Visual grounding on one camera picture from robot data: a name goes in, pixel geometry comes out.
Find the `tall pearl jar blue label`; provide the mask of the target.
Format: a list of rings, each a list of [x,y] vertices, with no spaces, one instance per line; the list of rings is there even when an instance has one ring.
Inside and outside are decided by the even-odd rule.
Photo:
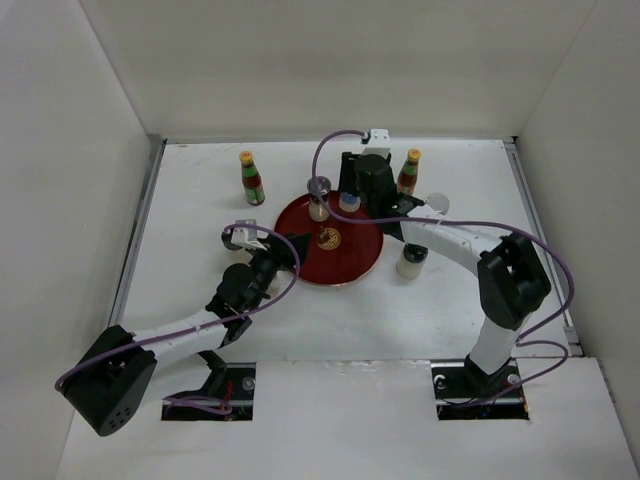
[[[361,205],[361,200],[358,195],[352,195],[348,192],[341,192],[339,194],[339,208],[347,213],[356,212]]]

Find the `silver-lid spice shaker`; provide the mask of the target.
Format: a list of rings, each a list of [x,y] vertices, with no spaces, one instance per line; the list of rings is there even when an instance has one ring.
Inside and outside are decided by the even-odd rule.
[[[330,214],[325,208],[328,197],[331,192],[331,181],[324,176],[311,178],[307,182],[307,190],[309,194],[308,213],[310,218],[315,222],[326,221]]]

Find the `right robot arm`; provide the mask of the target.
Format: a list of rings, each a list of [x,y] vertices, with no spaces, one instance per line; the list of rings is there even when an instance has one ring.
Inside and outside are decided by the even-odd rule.
[[[485,320],[464,360],[463,380],[471,393],[489,394],[500,383],[523,324],[551,291],[531,239],[449,224],[424,201],[397,191],[389,156],[344,152],[339,191],[359,197],[383,234],[437,253],[477,278]]]

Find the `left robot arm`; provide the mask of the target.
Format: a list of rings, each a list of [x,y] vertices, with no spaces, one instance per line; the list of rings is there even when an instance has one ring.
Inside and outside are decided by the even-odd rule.
[[[205,364],[192,371],[190,386],[202,398],[219,395],[225,376],[217,350],[239,340],[253,315],[279,302],[268,290],[279,272],[299,275],[312,236],[279,234],[240,221],[223,230],[221,241],[227,250],[244,250],[251,259],[226,268],[203,309],[138,332],[111,326],[56,380],[55,390],[98,435],[121,429],[144,404],[158,373],[193,355]]]

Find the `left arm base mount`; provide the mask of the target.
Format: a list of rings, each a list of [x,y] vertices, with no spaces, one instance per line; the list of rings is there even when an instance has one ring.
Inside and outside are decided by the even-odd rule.
[[[197,366],[206,366],[208,376],[196,389],[171,395],[177,404],[165,402],[161,420],[166,422],[251,421],[256,389],[255,363],[226,363],[213,351],[199,353]]]

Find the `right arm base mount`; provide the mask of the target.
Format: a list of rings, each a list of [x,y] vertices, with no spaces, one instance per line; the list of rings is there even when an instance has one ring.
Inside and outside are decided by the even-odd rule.
[[[487,379],[472,373],[463,361],[434,362],[431,375],[436,414],[441,421],[529,419],[514,360]]]

